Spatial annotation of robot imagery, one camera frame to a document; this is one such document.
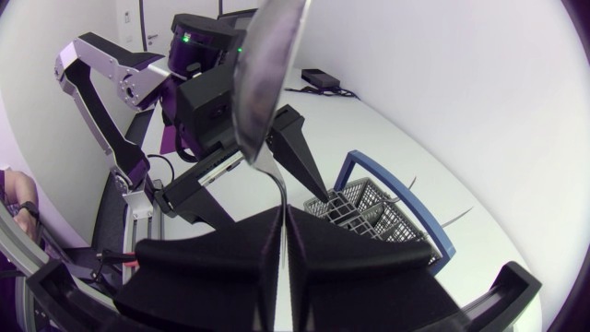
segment black plastic part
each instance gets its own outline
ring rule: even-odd
[[[63,331],[113,331],[109,326],[124,326],[127,331],[155,331],[90,298],[57,260],[51,260],[30,276],[27,285],[39,306]]]
[[[266,142],[275,160],[322,202],[327,203],[328,193],[322,175],[301,131],[304,121],[305,118],[291,106],[283,106],[277,111]]]
[[[198,160],[235,144],[231,122],[232,73],[229,65],[218,65],[177,89],[175,125],[178,128],[183,124],[181,136],[188,135],[196,142],[196,150],[191,150]]]
[[[471,319],[469,331],[503,331],[533,301],[541,283],[516,262],[504,265],[490,291],[463,311]]]
[[[179,215],[190,223],[203,221],[216,230],[235,223],[207,189],[199,183],[199,179],[236,152],[235,145],[227,150],[216,150],[156,192],[156,201],[162,212],[171,217]]]
[[[226,52],[230,49],[236,33],[234,29],[224,22],[191,14],[176,14],[172,21],[172,32],[176,31],[176,26],[180,26],[183,30],[213,37],[208,46]]]
[[[301,78],[319,89],[330,89],[340,86],[340,81],[320,69],[302,69]]]
[[[65,77],[76,86],[82,101],[88,107],[92,120],[111,147],[117,166],[134,182],[131,187],[140,185],[143,180],[142,175],[149,170],[148,158],[138,145],[126,140],[119,132],[92,85],[90,67],[81,60],[76,60],[65,69]]]
[[[176,130],[174,134],[174,149],[176,150],[178,157],[180,157],[185,162],[195,163],[199,161],[197,157],[184,150],[183,138],[181,137],[181,133],[178,130]]]
[[[128,67],[133,67],[137,70],[143,70],[148,67],[149,64],[153,63],[156,60],[159,60],[164,57],[161,54],[155,53],[148,53],[148,52],[141,52],[141,53],[132,53],[124,49],[123,47],[105,40],[99,35],[96,35],[92,32],[85,33],[78,37],[84,42],[91,44],[92,46],[98,48],[99,50],[105,52],[106,54],[112,56],[112,58],[116,59],[119,65],[125,65]]]
[[[237,12],[221,14],[218,16],[218,20],[228,24],[230,27],[234,29],[241,29],[242,27],[236,26],[239,19],[247,19],[252,18],[256,13],[257,9],[246,9]]]
[[[272,330],[280,225],[280,209],[274,207],[194,239],[141,241],[141,268],[115,305],[167,331]]]
[[[359,236],[296,208],[287,218],[296,331],[410,331],[468,320],[427,269],[427,243]]]

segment black cable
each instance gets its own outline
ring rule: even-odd
[[[198,159],[195,156],[191,156],[190,154],[186,153],[183,148],[183,139],[181,138],[181,133],[176,130],[176,136],[174,137],[174,147],[176,148],[176,153],[178,157],[186,162],[198,162]]]
[[[25,277],[25,274],[18,270],[2,271],[0,272],[0,280],[7,278]]]
[[[172,180],[171,180],[171,182],[174,181],[174,179],[175,179],[174,167],[172,166],[172,163],[168,160],[168,158],[166,158],[164,156],[156,155],[156,154],[149,154],[149,155],[147,155],[147,157],[148,158],[160,158],[160,159],[163,159],[166,162],[168,162],[168,166],[170,166],[170,170],[172,171]]]
[[[311,93],[311,94],[315,94],[318,96],[326,96],[326,97],[333,97],[333,96],[350,97],[350,98],[356,98],[360,101],[360,98],[359,98],[359,96],[356,95],[356,93],[354,93],[350,90],[347,90],[347,89],[342,89],[340,87],[334,87],[334,88],[330,88],[330,89],[316,89],[316,88],[307,86],[302,89],[285,88],[285,91]]]

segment purple cover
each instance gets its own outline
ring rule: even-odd
[[[176,128],[174,128],[173,125],[164,127],[164,132],[162,133],[162,144],[159,146],[159,154],[164,155],[176,151],[176,147],[174,146],[175,137]],[[184,140],[183,148],[188,148],[186,143],[184,143]]]

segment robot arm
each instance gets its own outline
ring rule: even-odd
[[[88,128],[109,157],[111,172],[123,192],[136,189],[149,171],[149,162],[136,144],[119,132],[92,82],[96,69],[116,86],[117,96],[134,110],[144,111],[159,99],[158,87],[170,73],[155,66],[163,56],[131,53],[94,33],[70,42],[55,62],[55,76],[74,98]]]

